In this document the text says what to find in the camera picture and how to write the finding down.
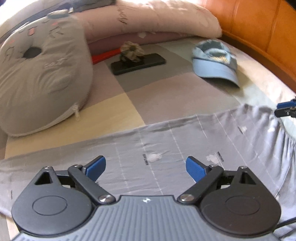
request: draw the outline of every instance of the orange wooden headboard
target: orange wooden headboard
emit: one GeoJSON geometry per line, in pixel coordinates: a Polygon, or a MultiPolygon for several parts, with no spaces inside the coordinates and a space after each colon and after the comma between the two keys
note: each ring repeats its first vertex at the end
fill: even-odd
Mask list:
{"type": "Polygon", "coordinates": [[[199,0],[220,21],[225,42],[296,92],[296,11],[285,0],[199,0]]]}

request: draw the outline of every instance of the zipper pull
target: zipper pull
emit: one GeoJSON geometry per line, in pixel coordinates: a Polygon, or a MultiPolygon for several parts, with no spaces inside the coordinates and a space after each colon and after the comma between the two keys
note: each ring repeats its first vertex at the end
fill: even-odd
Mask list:
{"type": "Polygon", "coordinates": [[[74,114],[75,114],[75,117],[76,117],[76,120],[79,121],[80,120],[80,114],[79,114],[79,107],[77,104],[75,104],[73,106],[73,111],[74,111],[74,114]]]}

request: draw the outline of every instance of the flower hair tie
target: flower hair tie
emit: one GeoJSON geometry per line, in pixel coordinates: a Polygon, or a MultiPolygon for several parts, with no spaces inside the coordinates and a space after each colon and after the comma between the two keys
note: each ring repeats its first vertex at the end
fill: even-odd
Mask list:
{"type": "Polygon", "coordinates": [[[120,60],[125,63],[137,63],[143,60],[144,50],[139,44],[134,44],[130,41],[124,42],[120,47],[120,60]]]}

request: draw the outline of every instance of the blue baseball cap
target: blue baseball cap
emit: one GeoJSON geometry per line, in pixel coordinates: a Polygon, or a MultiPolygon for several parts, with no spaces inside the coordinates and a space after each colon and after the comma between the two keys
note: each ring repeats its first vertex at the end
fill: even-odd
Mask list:
{"type": "Polygon", "coordinates": [[[198,43],[193,49],[192,65],[199,77],[226,79],[239,87],[237,60],[220,41],[209,39],[198,43]]]}

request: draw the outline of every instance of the metal screw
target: metal screw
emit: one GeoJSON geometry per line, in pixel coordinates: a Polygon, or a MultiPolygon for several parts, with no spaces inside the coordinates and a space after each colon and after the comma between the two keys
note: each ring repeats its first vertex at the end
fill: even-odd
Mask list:
{"type": "Polygon", "coordinates": [[[112,203],[112,202],[115,202],[115,197],[110,195],[110,194],[107,194],[107,195],[102,195],[99,197],[99,200],[100,202],[103,202],[103,203],[112,203]]]}
{"type": "Polygon", "coordinates": [[[182,202],[191,202],[194,200],[194,196],[191,194],[182,194],[180,199],[182,202]]]}

